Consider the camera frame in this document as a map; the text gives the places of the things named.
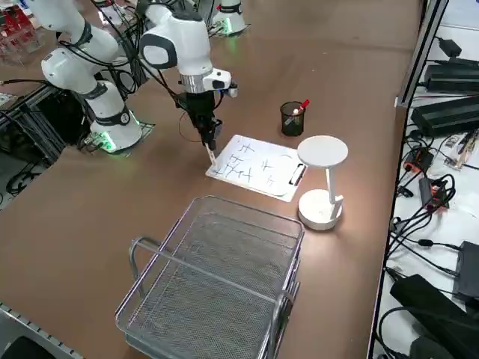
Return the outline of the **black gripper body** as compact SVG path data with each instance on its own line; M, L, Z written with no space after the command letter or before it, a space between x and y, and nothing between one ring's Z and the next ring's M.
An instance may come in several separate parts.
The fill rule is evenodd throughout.
M214 107L216 105L213 91L203 93L185 92L186 111L196 129L214 129Z

